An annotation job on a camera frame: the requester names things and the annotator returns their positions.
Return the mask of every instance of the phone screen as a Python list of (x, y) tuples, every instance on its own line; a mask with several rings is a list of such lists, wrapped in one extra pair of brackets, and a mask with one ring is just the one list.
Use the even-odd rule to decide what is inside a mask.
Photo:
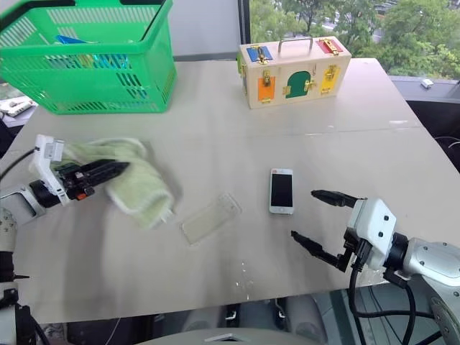
[(272, 206), (293, 207), (293, 176), (272, 174)]

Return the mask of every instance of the robotic arm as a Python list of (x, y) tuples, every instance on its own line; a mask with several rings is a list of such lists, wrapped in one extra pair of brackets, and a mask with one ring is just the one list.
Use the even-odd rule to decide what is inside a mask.
[(13, 252), (17, 228), (45, 214), (45, 209), (59, 203), (83, 200), (93, 195), (95, 186), (123, 173), (129, 163), (97, 160), (87, 165), (60, 162), (62, 140), (39, 134), (33, 165), (40, 179), (0, 192), (0, 344), (35, 344), (35, 332), (41, 328), (31, 317), (27, 306), (18, 304), (16, 279), (28, 278), (14, 274)]
[(460, 249), (446, 242), (408, 240), (395, 232), (396, 218), (381, 199), (359, 199), (327, 190), (311, 194), (330, 205), (353, 208), (344, 235), (345, 253), (329, 254), (319, 243), (292, 231), (294, 240), (342, 272), (355, 254), (359, 271), (364, 264), (372, 270), (384, 267), (383, 278), (401, 288), (412, 277), (421, 276), (431, 287), (431, 308), (444, 341), (460, 344)]

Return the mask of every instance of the white wall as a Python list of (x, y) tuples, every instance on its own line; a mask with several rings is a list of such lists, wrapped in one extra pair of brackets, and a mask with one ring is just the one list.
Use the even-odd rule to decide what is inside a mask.
[[(176, 56), (236, 52), (237, 0), (172, 0), (170, 31)], [(18, 0), (0, 0), (0, 12)]]

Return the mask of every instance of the green plastic basket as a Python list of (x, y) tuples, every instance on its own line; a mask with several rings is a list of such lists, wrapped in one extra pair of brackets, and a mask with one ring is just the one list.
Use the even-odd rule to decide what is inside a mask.
[(23, 1), (0, 16), (0, 76), (56, 114), (164, 111), (176, 79), (172, 4)]

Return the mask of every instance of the box handle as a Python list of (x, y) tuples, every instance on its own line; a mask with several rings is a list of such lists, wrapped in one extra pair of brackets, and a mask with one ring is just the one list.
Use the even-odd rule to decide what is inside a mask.
[(313, 37), (311, 37), (311, 36), (283, 38), (282, 40), (280, 40), (280, 43), (278, 44), (278, 53), (281, 52), (281, 45), (282, 45), (284, 42), (308, 41), (308, 40), (310, 40), (310, 49), (309, 49), (309, 51), (310, 51), (311, 48), (313, 48)]

